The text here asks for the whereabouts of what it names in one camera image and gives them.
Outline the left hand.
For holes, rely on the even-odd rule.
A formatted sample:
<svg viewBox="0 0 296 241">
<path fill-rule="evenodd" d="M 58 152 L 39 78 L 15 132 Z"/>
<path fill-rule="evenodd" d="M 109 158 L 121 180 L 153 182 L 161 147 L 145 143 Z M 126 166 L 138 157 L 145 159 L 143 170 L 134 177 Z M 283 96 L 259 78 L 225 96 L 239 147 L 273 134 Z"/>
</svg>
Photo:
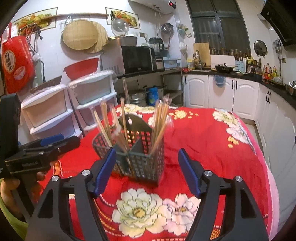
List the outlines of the left hand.
<svg viewBox="0 0 296 241">
<path fill-rule="evenodd" d="M 31 188 L 31 200 L 32 202 L 37 202 L 41 195 L 42 186 L 39 183 L 39 181 L 44 181 L 46 178 L 46 173 L 44 172 L 38 172 L 36 175 L 36 182 Z M 17 178 L 4 178 L 1 182 L 1 197 L 4 202 L 4 205 L 6 208 L 10 211 L 10 213 L 16 217 L 17 219 L 21 220 L 23 217 L 23 214 L 18 207 L 12 191 L 17 189 L 20 185 L 20 180 Z"/>
</svg>

